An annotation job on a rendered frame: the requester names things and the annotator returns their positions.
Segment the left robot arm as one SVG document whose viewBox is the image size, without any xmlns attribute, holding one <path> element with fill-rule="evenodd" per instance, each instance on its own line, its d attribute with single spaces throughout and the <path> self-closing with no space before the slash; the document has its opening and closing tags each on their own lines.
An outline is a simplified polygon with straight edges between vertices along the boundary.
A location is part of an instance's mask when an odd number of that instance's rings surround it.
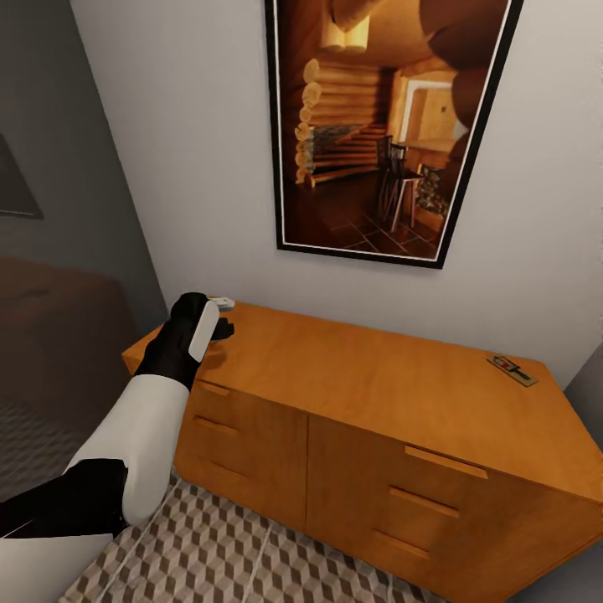
<svg viewBox="0 0 603 603">
<path fill-rule="evenodd" d="M 0 502 L 0 603 L 56 603 L 127 527 L 145 523 L 168 487 L 198 368 L 235 326 L 235 302 L 180 296 L 144 359 L 64 475 Z"/>
</svg>

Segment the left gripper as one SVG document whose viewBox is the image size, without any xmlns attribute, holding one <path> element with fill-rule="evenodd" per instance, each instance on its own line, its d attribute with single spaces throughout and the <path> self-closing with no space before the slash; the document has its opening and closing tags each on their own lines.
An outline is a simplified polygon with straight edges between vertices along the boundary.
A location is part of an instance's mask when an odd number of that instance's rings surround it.
<svg viewBox="0 0 603 603">
<path fill-rule="evenodd" d="M 221 317 L 218 321 L 218 325 L 214 330 L 214 335 L 212 336 L 210 342 L 212 340 L 220 340 L 229 338 L 229 336 L 235 334 L 235 326 L 233 323 L 228 323 L 228 319 L 226 317 Z"/>
</svg>

